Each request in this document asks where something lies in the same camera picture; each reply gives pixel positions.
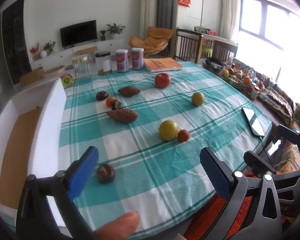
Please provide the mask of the person's left hand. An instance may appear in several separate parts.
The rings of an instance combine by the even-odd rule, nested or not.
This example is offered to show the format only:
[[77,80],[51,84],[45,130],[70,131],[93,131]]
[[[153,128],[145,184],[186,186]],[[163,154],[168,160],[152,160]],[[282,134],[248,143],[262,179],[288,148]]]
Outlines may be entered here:
[[127,239],[136,231],[139,221],[138,211],[128,212],[95,230],[94,234],[101,240]]

